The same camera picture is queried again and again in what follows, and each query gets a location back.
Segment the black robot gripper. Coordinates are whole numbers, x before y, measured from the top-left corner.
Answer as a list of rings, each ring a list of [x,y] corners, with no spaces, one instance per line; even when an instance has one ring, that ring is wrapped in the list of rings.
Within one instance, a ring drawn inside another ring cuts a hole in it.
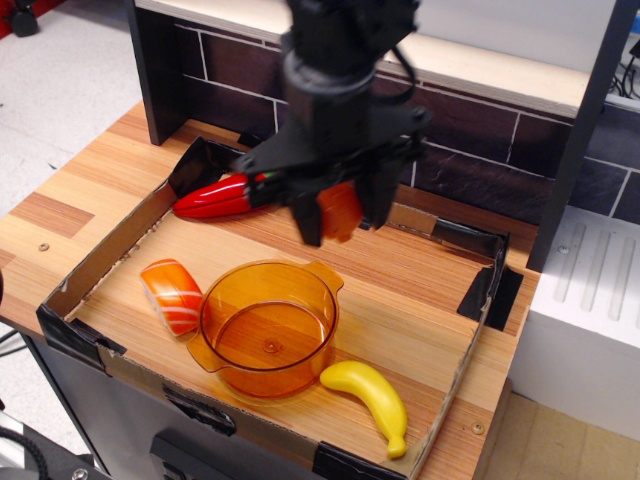
[[[376,96],[373,70],[338,76],[288,69],[284,77],[289,112],[283,127],[234,164],[249,179],[250,199],[289,206],[303,243],[321,246],[317,196],[351,182],[365,221],[379,229],[405,165],[422,153],[430,112],[409,106],[411,89]]]

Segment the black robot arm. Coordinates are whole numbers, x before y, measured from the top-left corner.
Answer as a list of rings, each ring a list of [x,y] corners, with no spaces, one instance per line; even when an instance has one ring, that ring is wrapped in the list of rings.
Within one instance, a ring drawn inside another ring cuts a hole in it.
[[[361,222],[383,226],[403,169],[425,153],[430,114],[411,108],[416,74],[399,44],[417,29],[416,1],[291,1],[282,37],[288,117],[241,156],[250,200],[291,210],[302,241],[321,246],[319,197],[347,183]]]

